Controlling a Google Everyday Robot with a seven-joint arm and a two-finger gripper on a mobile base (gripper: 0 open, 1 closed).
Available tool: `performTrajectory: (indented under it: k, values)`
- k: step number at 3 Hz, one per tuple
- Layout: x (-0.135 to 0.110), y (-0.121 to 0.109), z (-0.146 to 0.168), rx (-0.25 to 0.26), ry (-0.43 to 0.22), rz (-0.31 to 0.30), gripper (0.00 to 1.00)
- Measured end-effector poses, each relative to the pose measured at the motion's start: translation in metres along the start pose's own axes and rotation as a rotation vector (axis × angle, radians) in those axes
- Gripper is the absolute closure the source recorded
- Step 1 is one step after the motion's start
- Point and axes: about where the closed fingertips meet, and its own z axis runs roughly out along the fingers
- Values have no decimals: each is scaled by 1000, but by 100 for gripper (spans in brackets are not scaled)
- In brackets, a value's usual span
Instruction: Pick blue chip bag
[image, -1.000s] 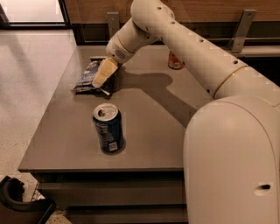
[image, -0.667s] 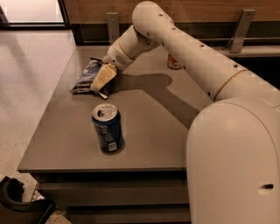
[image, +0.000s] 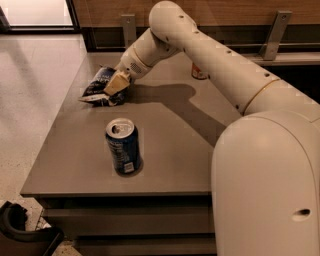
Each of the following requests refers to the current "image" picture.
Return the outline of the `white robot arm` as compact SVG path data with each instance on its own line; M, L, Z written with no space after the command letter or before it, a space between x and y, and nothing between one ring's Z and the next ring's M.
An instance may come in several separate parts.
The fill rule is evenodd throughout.
M242 115L213 153L218 256L320 256L320 105L200 32L171 1L153 6L148 30L121 57L106 94L177 52Z

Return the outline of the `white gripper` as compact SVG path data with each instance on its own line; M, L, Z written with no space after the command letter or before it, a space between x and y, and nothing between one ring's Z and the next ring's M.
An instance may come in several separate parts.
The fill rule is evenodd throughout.
M132 79L140 79L150 72L151 68L146 66L137 56L134 50L128 49L120 58L115 67L116 71L111 77L104 92L108 96L113 96L130 85Z

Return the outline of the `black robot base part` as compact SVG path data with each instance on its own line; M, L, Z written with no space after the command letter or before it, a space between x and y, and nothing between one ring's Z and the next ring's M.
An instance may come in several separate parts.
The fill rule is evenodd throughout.
M51 256L64 239L56 227L27 231L27 210L6 201L0 207L0 256Z

